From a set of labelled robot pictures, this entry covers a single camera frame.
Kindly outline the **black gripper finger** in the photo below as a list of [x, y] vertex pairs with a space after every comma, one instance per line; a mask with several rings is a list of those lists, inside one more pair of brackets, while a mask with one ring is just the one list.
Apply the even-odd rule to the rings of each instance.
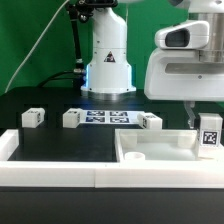
[[195, 119], [196, 119], [196, 116], [193, 111], [194, 107], [195, 107], [194, 101], [185, 101], [184, 102], [184, 108], [188, 115], [188, 125], [189, 125], [190, 129], [194, 128], [194, 123], [195, 123]]

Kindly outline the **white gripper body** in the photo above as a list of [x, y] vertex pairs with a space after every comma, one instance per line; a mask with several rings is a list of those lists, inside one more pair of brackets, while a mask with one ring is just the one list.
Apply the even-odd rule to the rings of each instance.
[[202, 63], [196, 50], [153, 51], [144, 93], [150, 100], [224, 101], [224, 63]]

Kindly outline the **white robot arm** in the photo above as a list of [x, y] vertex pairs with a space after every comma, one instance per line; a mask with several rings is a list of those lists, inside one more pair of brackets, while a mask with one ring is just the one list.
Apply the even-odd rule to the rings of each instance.
[[[224, 102], [224, 0], [168, 0], [188, 19], [155, 34], [144, 93], [151, 100], [179, 100], [190, 118], [196, 101]], [[126, 60], [127, 24], [111, 7], [94, 6], [93, 57], [83, 94], [117, 100], [133, 93]]]

